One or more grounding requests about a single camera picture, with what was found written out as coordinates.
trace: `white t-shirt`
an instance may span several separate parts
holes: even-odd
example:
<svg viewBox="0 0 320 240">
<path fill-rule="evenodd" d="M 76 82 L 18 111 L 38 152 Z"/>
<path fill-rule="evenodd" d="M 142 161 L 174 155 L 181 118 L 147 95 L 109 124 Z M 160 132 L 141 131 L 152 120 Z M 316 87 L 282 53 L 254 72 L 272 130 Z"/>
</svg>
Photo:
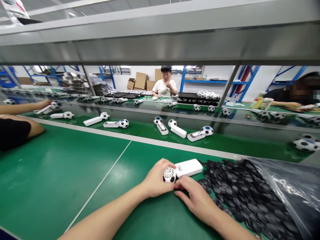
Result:
<svg viewBox="0 0 320 240">
<path fill-rule="evenodd" d="M 174 90 L 177 90 L 176 83 L 170 79 L 170 84 L 173 87 Z M 166 86 L 163 79 L 160 79 L 156 82 L 154 85 L 152 91 L 157 93 L 159 97 L 171 97 L 171 91 L 170 88 Z"/>
</svg>

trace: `black shirt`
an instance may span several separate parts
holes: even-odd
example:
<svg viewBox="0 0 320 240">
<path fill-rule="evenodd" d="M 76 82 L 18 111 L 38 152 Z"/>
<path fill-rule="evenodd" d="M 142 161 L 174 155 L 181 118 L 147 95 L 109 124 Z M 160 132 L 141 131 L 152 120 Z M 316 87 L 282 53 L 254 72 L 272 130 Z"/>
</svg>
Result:
<svg viewBox="0 0 320 240">
<path fill-rule="evenodd" d="M 306 98 L 306 99 L 292 99 L 290 96 L 289 90 L 284 90 L 283 88 L 280 89 L 274 89 L 270 92 L 266 93 L 263 97 L 265 98 L 273 98 L 276 102 L 296 102 L 300 103 L 303 106 L 309 105 L 309 104 L 316 104 L 319 103 L 319 99 L 312 99 L 312 98 Z"/>
</svg>

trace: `blue metal rack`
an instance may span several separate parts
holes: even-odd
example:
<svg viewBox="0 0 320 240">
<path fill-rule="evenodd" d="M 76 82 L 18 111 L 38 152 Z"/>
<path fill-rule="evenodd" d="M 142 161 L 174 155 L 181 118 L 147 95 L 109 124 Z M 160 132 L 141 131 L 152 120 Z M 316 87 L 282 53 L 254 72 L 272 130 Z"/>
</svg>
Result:
<svg viewBox="0 0 320 240">
<path fill-rule="evenodd" d="M 184 66 L 183 67 L 183 72 L 182 72 L 182 80 L 181 80 L 181 86 L 180 86 L 180 92 L 183 92 L 183 87 L 184 87 L 184 83 L 185 82 L 193 82 L 193 83 L 222 83 L 222 84 L 226 84 L 227 81 L 201 81 L 201 80 L 185 80 L 185 77 L 186 77 L 186 67 L 187 66 Z M 244 95 L 246 94 L 250 84 L 252 83 L 254 77 L 256 76 L 260 66 L 256 66 L 256 68 L 254 70 L 252 70 L 252 66 L 248 66 L 250 68 L 250 73 L 251 73 L 251 77 L 250 77 L 250 80 L 248 82 L 233 82 L 232 84 L 234 85 L 232 90 L 231 90 L 231 93 L 230 95 L 232 96 L 233 92 L 235 91 L 236 89 L 236 86 L 237 85 L 245 85 L 245 89 L 242 90 L 240 93 L 242 93 L 240 99 L 239 99 L 239 102 L 242 101 Z M 238 76 L 238 79 L 241 78 L 244 70 L 245 70 L 246 66 L 242 66 L 241 70 L 240 70 L 240 73 L 239 73 L 239 76 Z"/>
<path fill-rule="evenodd" d="M 10 71 L 12 72 L 12 74 L 15 76 L 15 78 L 17 80 L 19 80 L 15 74 L 15 71 L 13 69 L 13 67 L 9 67 Z M 6 78 L 8 78 L 10 80 L 11 83 L 8 82 L 4 82 L 1 77 L 4 76 Z M 7 73 L 7 71 L 5 69 L 0 69 L 0 85 L 4 88 L 13 88 L 16 86 L 16 84 L 14 83 L 14 81 L 12 80 L 12 78 L 10 77 L 10 75 Z"/>
<path fill-rule="evenodd" d="M 47 80 L 47 82 L 50 84 L 48 77 L 54 77 L 54 78 L 57 80 L 59 86 L 62 87 L 62 83 L 61 83 L 61 81 L 60 81 L 60 79 L 59 79 L 59 77 L 62 77 L 62 76 L 59 76 L 59 75 L 56 74 L 56 70 L 57 70 L 60 66 L 58 66 L 56 69 L 54 69 L 52 66 L 50 66 L 50 69 L 51 69 L 53 75 L 30 74 L 29 71 L 32 69 L 32 67 L 31 67 L 29 70 L 26 68 L 26 66 L 23 66 L 23 67 L 24 67 L 24 69 L 26 70 L 26 72 L 27 72 L 27 74 L 29 75 L 29 77 L 30 77 L 30 79 L 31 79 L 32 82 L 35 81 L 32 77 L 45 77 L 46 80 Z"/>
<path fill-rule="evenodd" d="M 248 67 L 249 67 L 249 70 L 250 70 L 251 77 L 250 77 L 249 81 L 247 82 L 246 87 L 241 92 L 238 93 L 238 95 L 242 93 L 240 98 L 239 98 L 239 100 L 238 100 L 238 102 L 242 102 L 242 99 L 244 98 L 244 95 L 247 93 L 250 84 L 252 83 L 254 77 L 256 76 L 256 74 L 257 74 L 257 72 L 258 72 L 258 70 L 260 68 L 260 66 L 256 66 L 256 68 L 253 70 L 252 66 L 248 66 Z"/>
<path fill-rule="evenodd" d="M 266 92 L 269 92 L 269 88 L 270 88 L 271 85 L 285 85 L 285 86 L 286 86 L 287 83 L 277 83 L 277 82 L 274 82 L 274 80 L 276 79 L 276 77 L 280 76 L 281 74 L 284 74 L 285 72 L 291 70 L 291 69 L 294 68 L 294 67 L 296 67 L 296 66 L 291 66 L 291 67 L 289 67 L 288 69 L 280 72 L 281 69 L 282 69 L 282 67 L 281 67 L 281 68 L 279 69 L 277 75 L 273 78 L 273 80 L 272 80 L 272 82 L 270 83 L 269 87 L 267 88 Z M 293 77 L 292 81 L 296 81 L 296 80 L 303 74 L 304 70 L 307 69 L 307 67 L 308 67 L 308 66 L 302 66 L 302 67 L 299 69 L 299 71 L 297 72 L 297 74 Z"/>
<path fill-rule="evenodd" d="M 105 81 L 105 79 L 112 79 L 113 88 L 116 89 L 116 84 L 114 83 L 113 72 L 112 72 L 111 66 L 109 66 L 110 73 L 111 73 L 111 77 L 104 77 L 104 76 L 103 76 L 103 70 L 105 70 L 106 67 L 107 67 L 107 66 L 104 66 L 103 68 L 101 68 L 101 66 L 99 66 L 101 78 L 102 78 L 103 81 Z"/>
</svg>

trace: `plastic bottle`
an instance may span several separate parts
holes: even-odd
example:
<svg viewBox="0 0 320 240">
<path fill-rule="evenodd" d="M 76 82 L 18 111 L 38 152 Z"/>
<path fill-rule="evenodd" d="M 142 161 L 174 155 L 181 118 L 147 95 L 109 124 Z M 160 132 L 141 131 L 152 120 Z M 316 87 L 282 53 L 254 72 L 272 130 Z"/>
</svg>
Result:
<svg viewBox="0 0 320 240">
<path fill-rule="evenodd" d="M 260 92 L 259 95 L 253 100 L 252 104 L 250 105 L 251 108 L 258 108 L 263 101 L 263 95 L 266 92 Z"/>
<path fill-rule="evenodd" d="M 263 110 L 268 110 L 272 102 L 273 102 L 273 98 L 264 98 L 259 108 Z"/>
<path fill-rule="evenodd" d="M 9 0 L 9 1 L 1 0 L 1 3 L 4 9 L 7 11 L 7 14 L 14 26 L 22 25 L 17 18 L 30 19 L 26 9 L 24 8 L 20 0 Z"/>
<path fill-rule="evenodd" d="M 233 94 L 233 96 L 232 96 L 232 98 L 230 99 L 230 101 L 229 101 L 229 106 L 234 106 L 235 105 L 235 103 L 237 102 L 237 98 L 238 98 L 238 94 L 237 93 L 235 93 L 235 94 Z"/>
</svg>

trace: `water bottle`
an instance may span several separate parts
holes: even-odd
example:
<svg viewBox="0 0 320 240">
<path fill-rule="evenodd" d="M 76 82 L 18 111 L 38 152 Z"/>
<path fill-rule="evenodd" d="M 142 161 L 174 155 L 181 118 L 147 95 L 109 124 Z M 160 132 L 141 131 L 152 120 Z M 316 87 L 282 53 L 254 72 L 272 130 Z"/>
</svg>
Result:
<svg viewBox="0 0 320 240">
<path fill-rule="evenodd" d="M 229 106 L 234 106 L 235 105 L 235 103 L 237 102 L 237 98 L 238 98 L 238 94 L 237 93 L 235 93 L 233 96 L 232 96 L 232 98 L 230 99 L 230 101 L 229 101 Z"/>
</svg>

